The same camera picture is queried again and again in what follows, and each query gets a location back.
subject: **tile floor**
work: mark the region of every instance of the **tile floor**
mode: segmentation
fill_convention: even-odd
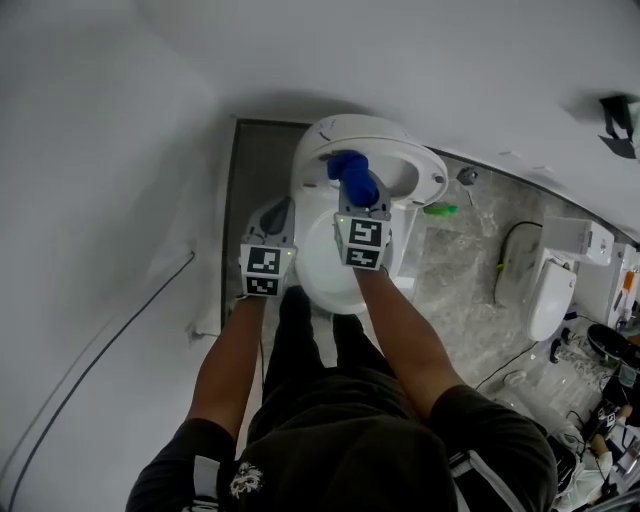
[[[236,166],[232,169],[235,190],[230,195],[231,216],[227,219],[230,243],[238,243],[235,241],[239,240],[238,230],[243,230],[246,224],[243,217],[246,212],[234,214],[244,211],[240,198],[246,200],[255,195],[259,190],[256,183],[266,187],[270,181],[265,179],[268,177],[265,168],[269,168],[268,174],[276,175],[274,187],[267,194],[286,189],[287,166],[303,132],[298,127],[274,125],[242,127]],[[548,215],[595,217],[551,194],[482,168],[476,168],[479,173],[476,183],[465,187],[455,177],[467,164],[452,159],[445,162],[450,185],[441,201],[458,205],[458,212],[446,218],[418,215],[400,275],[416,279],[411,297],[414,306],[433,324],[456,370],[468,384],[476,386],[532,344],[522,332],[519,319],[496,306],[493,298],[500,247],[508,230],[519,221],[542,222]],[[624,235],[610,229],[617,240],[626,241]],[[237,293],[239,284],[234,254],[229,251],[228,297]],[[271,300],[263,329],[265,364],[273,348],[277,312],[278,301]],[[365,330],[375,340],[368,315],[364,313],[361,318]],[[329,316],[315,310],[313,325],[325,365],[335,365]],[[490,394],[506,373],[525,368],[530,383],[549,397],[553,407],[562,414],[574,409],[586,417],[598,393],[585,385],[568,363],[549,363],[548,351],[548,344],[539,344],[483,384],[481,391]],[[260,379],[259,364],[245,423],[260,405]]]

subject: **white toilet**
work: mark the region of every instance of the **white toilet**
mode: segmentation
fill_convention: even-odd
[[[311,126],[293,161],[291,196],[296,204],[296,273],[313,302],[332,313],[366,309],[353,269],[340,262],[334,240],[340,183],[329,180],[327,159],[352,150],[369,159],[369,169],[389,189],[392,200],[391,242],[383,265],[398,275],[413,221],[420,208],[444,194],[447,169],[436,154],[400,126],[362,115],[332,116]]]
[[[522,318],[533,341],[550,338],[571,305],[577,264],[609,265],[613,235],[595,222],[548,217],[508,235],[496,302]]]

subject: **white wall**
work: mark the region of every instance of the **white wall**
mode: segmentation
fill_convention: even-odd
[[[9,2],[1,19],[0,469],[6,472],[0,473],[5,477],[0,503],[6,506],[33,436],[5,465],[65,372],[90,343],[89,353],[104,344],[113,325],[151,294],[154,276],[202,243],[203,221],[213,203],[212,148],[219,127],[211,87],[149,31],[128,2]],[[82,387],[91,394],[80,414],[84,419],[74,416],[65,434],[78,444],[49,434],[53,441],[43,444],[43,453],[56,446],[68,450],[56,452],[56,463],[43,474],[37,471],[40,459],[34,460],[27,473],[36,478],[34,486],[23,483],[17,502],[23,506],[15,510],[41,510],[44,503],[50,510],[80,510],[77,504],[85,503],[86,495],[71,487],[56,495],[45,482],[57,482],[64,472],[56,466],[86,451],[83,440],[114,456],[121,449],[137,453],[126,445],[116,450],[100,444],[103,430],[78,429],[88,425],[85,420],[99,421],[104,429],[116,421],[114,415],[127,418],[127,411],[123,416],[112,409],[98,391],[122,399],[121,406],[135,403],[128,412],[136,411],[137,430],[117,434],[123,440],[127,432],[137,435],[134,447],[144,446],[141,439],[158,410],[171,418],[183,415],[202,356],[201,350],[188,350],[184,329],[207,291],[206,260],[200,254],[190,268],[201,277],[190,281],[191,301],[180,303],[190,311],[176,317],[165,308],[153,326],[141,319],[146,330],[120,341],[127,352],[108,367],[99,390]],[[144,387],[153,382],[144,372],[165,369],[171,358],[177,373],[164,382],[178,387],[171,393]],[[86,367],[87,358],[80,363]],[[136,375],[144,377],[137,382],[143,389],[141,394],[133,389],[127,401],[116,385],[135,381]],[[60,399],[59,392],[35,433]],[[63,415],[59,424],[68,418]],[[171,429],[174,423],[167,425]],[[164,434],[166,428],[154,432]],[[145,439],[153,442],[153,434]],[[145,452],[135,460],[146,458]],[[118,472],[123,464],[139,469],[141,462],[130,460],[124,457],[107,469]],[[68,468],[76,484],[98,461],[83,455],[82,464],[75,474]],[[98,492],[98,480],[85,481],[88,493]],[[39,485],[53,492],[44,502]],[[128,485],[111,487],[117,503]],[[74,499],[79,501],[65,508]],[[104,510],[113,510],[111,505],[106,502]]]
[[[632,0],[136,5],[236,113],[304,118],[331,110],[327,99],[356,106],[431,146],[550,187],[640,237],[640,165],[605,147],[600,122],[574,117],[598,115],[599,94],[640,95]],[[509,150],[522,159],[499,155]],[[555,173],[532,169],[545,165]]]

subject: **cable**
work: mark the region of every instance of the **cable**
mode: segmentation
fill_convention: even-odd
[[[585,320],[589,320],[589,322],[591,322],[592,324],[599,324],[600,323],[600,322],[596,322],[593,318],[589,318],[588,316],[579,315],[575,311],[572,312],[572,313],[567,313],[566,315],[564,315],[564,319],[567,322],[569,320],[575,320],[576,318],[584,318]]]
[[[596,465],[598,466],[598,471],[600,471],[600,476],[602,477],[602,483],[606,483],[607,479],[604,476],[604,473],[602,472],[602,468],[600,467],[600,462],[598,462],[598,454],[591,450],[591,452],[593,453],[593,459],[596,461]]]
[[[107,344],[98,353],[98,355],[93,358],[93,361],[91,361],[91,363],[89,363],[89,366],[87,366],[87,368],[82,372],[80,377],[78,377],[78,380],[75,382],[75,384],[69,390],[67,395],[64,397],[64,399],[62,400],[62,402],[60,403],[60,405],[58,406],[56,411],[53,413],[53,416],[51,417],[51,419],[49,420],[49,422],[45,426],[44,430],[40,434],[40,437],[36,441],[36,444],[31,449],[31,452],[29,453],[29,456],[27,457],[27,460],[24,463],[24,466],[22,466],[22,469],[20,470],[20,474],[18,475],[18,480],[16,481],[16,484],[13,487],[13,491],[11,493],[11,499],[9,500],[9,508],[7,509],[7,512],[12,512],[12,510],[13,510],[13,505],[15,504],[16,497],[18,495],[18,490],[20,489],[20,484],[22,484],[22,480],[24,479],[24,476],[27,473],[27,469],[29,469],[29,465],[31,464],[31,461],[33,460],[33,457],[35,456],[36,452],[38,451],[38,448],[40,448],[40,445],[42,444],[42,441],[44,441],[44,438],[49,433],[49,430],[51,430],[51,427],[53,426],[53,423],[56,421],[56,419],[60,415],[60,412],[62,412],[62,409],[64,408],[64,406],[67,405],[67,402],[71,399],[71,396],[78,389],[78,386],[80,386],[80,384],[82,383],[84,378],[87,376],[87,374],[96,365],[96,363],[100,360],[100,358],[104,355],[104,353],[111,347],[111,345],[113,345],[113,343],[127,329],[127,327],[129,327],[144,312],[144,310],[149,307],[149,305],[155,300],[155,298],[158,295],[160,295],[160,293],[162,293],[162,291],[167,286],[169,286],[171,281],[173,281],[176,277],[178,277],[182,273],[182,271],[185,268],[187,268],[187,266],[195,259],[195,257],[196,257],[196,253],[191,251],[191,256],[186,261],[186,263],[184,265],[182,265],[182,267],[180,267],[176,271],[175,274],[173,274],[169,279],[167,279],[167,281],[165,281],[165,283],[160,288],[158,288],[158,290],[151,296],[151,298],[147,302],[145,302],[144,305],[138,311],[136,311],[133,314],[133,316],[131,316],[131,318],[129,318],[129,320],[127,320],[127,322],[120,328],[120,330],[117,333],[115,333],[113,335],[113,337],[107,342]]]
[[[507,361],[505,364],[503,364],[500,368],[498,368],[496,371],[494,371],[491,375],[489,375],[486,379],[484,379],[480,384],[478,384],[476,386],[476,390],[478,388],[480,388],[480,386],[482,386],[485,382],[487,382],[491,377],[493,377],[496,373],[498,373],[500,370],[503,370],[504,368],[506,368],[507,366],[509,366],[511,363],[513,363],[516,359],[518,359],[521,355],[526,354],[527,352],[529,352],[530,350],[533,349],[533,347],[535,347],[538,343],[540,343],[539,341],[536,341],[533,345],[531,345],[529,348],[523,350],[522,352],[520,352],[517,356],[515,356],[514,358],[510,359],[509,361]]]
[[[511,229],[509,229],[509,231],[507,231],[506,236],[504,237],[504,239],[502,240],[502,245],[500,246],[500,256],[498,256],[498,275],[500,275],[500,272],[502,271],[502,269],[504,268],[504,255],[507,249],[507,242],[509,241],[509,237],[511,236],[511,233],[513,233],[513,230],[516,229],[518,226],[522,226],[523,224],[530,224],[532,226],[538,226],[539,228],[542,227],[542,224],[538,224],[537,222],[531,222],[529,220],[523,220],[522,222],[517,222],[516,224],[514,224],[513,226],[511,226]],[[498,286],[498,279],[496,277],[496,282],[493,286],[493,303],[497,304],[498,301],[496,300],[496,286]]]

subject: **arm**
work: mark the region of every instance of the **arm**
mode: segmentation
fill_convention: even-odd
[[[354,269],[380,348],[409,401],[428,418],[438,398],[464,384],[440,338],[384,271]]]
[[[236,441],[253,383],[265,304],[262,297],[238,302],[202,363],[187,414],[187,419],[220,425]]]

